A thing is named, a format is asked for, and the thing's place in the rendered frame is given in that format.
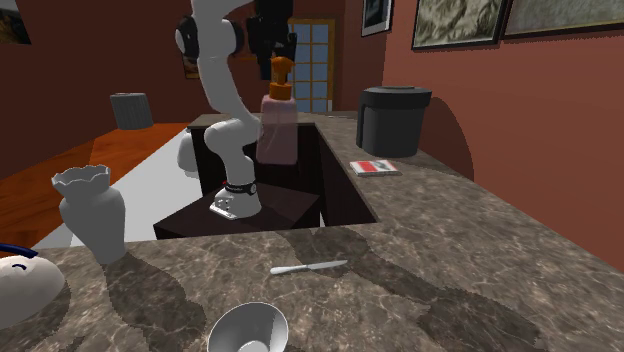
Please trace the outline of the door with blue glass panes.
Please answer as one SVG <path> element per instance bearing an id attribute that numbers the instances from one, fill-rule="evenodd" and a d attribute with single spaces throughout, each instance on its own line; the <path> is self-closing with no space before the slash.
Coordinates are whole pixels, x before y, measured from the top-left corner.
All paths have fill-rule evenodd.
<path id="1" fill-rule="evenodd" d="M 290 19 L 289 29 L 298 36 L 295 66 L 288 75 L 299 112 L 333 110 L 335 21 Z"/>

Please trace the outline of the pink soap bottle orange pump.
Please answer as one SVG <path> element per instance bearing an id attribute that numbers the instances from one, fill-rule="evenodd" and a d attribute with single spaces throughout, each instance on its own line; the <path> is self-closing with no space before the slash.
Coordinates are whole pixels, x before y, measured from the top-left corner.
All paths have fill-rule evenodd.
<path id="1" fill-rule="evenodd" d="M 262 134 L 256 159 L 270 165 L 294 165 L 298 153 L 298 111 L 288 81 L 294 62 L 283 56 L 271 59 L 273 79 L 261 103 Z"/>

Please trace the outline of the white rounded object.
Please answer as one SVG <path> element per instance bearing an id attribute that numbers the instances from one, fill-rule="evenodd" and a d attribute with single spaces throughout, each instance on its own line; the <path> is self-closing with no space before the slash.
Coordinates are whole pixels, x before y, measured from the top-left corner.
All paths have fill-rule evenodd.
<path id="1" fill-rule="evenodd" d="M 186 176 L 196 179 L 199 178 L 193 139 L 190 131 L 186 131 L 181 138 L 177 154 L 177 164 L 178 167 L 184 171 Z"/>

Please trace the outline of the black lidded pot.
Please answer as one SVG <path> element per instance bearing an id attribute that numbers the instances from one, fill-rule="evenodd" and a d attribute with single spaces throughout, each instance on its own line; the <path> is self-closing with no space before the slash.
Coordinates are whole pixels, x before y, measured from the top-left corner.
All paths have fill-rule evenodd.
<path id="1" fill-rule="evenodd" d="M 359 98 L 356 145 L 376 157 L 414 156 L 432 91 L 414 86 L 376 86 Z"/>

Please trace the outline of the grey ribbed bin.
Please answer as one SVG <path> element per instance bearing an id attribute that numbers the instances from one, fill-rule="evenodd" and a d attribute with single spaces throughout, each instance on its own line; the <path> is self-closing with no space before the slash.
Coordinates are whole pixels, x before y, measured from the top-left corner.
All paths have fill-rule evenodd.
<path id="1" fill-rule="evenodd" d="M 121 130 L 139 130 L 153 126 L 149 101 L 145 93 L 116 93 L 110 101 Z"/>

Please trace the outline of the red and white book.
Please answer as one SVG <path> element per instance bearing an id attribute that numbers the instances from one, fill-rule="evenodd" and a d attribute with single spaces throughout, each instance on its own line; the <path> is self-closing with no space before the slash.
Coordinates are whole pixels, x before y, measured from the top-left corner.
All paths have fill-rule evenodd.
<path id="1" fill-rule="evenodd" d="M 401 172 L 388 160 L 362 160 L 349 163 L 359 177 L 400 175 Z"/>

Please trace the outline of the dark robot stand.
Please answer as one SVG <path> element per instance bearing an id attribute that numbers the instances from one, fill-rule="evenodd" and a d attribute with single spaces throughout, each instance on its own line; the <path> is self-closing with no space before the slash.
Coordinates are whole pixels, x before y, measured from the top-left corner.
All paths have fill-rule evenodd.
<path id="1" fill-rule="evenodd" d="M 318 195 L 259 184 L 261 211 L 249 218 L 228 220 L 210 210 L 216 191 L 190 203 L 153 225 L 156 238 L 278 231 L 320 225 Z"/>

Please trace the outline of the white knife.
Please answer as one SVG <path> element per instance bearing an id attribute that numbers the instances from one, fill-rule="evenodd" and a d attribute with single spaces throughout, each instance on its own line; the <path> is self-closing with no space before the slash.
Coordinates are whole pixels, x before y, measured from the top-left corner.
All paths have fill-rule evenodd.
<path id="1" fill-rule="evenodd" d="M 326 268 L 333 268 L 333 267 L 344 265 L 347 262 L 348 260 L 338 260 L 338 261 L 320 262 L 320 263 L 313 263 L 313 264 L 306 264 L 306 265 L 272 267 L 270 269 L 270 274 L 280 275 L 280 274 L 300 271 L 300 270 L 320 270 L 320 269 L 326 269 Z"/>

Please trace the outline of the white scalloped vase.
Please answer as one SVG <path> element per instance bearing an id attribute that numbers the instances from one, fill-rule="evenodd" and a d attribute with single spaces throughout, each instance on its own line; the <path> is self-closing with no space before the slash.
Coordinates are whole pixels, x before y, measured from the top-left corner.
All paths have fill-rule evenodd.
<path id="1" fill-rule="evenodd" d="M 59 212 L 64 224 L 104 265 L 126 253 L 125 202 L 110 185 L 110 176 L 111 169 L 100 164 L 72 167 L 51 179 L 63 196 Z"/>

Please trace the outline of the white bowl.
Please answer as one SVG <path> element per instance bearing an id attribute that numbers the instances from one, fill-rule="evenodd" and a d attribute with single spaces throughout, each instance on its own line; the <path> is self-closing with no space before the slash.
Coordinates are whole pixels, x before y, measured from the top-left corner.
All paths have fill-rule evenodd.
<path id="1" fill-rule="evenodd" d="M 249 302 L 227 311 L 207 338 L 207 352 L 285 352 L 288 322 L 275 306 Z"/>

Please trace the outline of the white round pot blue rim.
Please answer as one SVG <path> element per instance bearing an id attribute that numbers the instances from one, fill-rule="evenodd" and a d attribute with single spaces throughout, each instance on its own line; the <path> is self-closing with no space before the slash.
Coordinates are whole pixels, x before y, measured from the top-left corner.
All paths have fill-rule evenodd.
<path id="1" fill-rule="evenodd" d="M 51 303 L 65 285 L 60 269 L 38 252 L 0 243 L 0 330 L 11 327 Z"/>

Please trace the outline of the small dark framed wall picture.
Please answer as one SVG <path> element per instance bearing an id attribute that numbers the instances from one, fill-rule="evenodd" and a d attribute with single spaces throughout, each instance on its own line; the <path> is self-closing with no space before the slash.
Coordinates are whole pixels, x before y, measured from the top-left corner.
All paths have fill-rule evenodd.
<path id="1" fill-rule="evenodd" d="M 361 36 L 389 31 L 392 10 L 393 0 L 363 0 Z"/>

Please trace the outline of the large framed grey wall picture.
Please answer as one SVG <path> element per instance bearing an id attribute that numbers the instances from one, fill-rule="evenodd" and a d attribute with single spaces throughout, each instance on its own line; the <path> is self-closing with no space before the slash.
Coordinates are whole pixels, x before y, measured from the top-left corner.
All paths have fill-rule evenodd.
<path id="1" fill-rule="evenodd" d="M 418 0 L 413 50 L 496 44 L 508 0 Z"/>

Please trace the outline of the wide framed grey wall picture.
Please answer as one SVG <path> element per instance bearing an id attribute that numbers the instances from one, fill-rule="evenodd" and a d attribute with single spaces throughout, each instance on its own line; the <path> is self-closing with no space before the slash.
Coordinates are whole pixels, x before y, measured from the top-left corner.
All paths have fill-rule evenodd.
<path id="1" fill-rule="evenodd" d="M 512 0 L 504 39 L 624 28 L 624 0 Z"/>

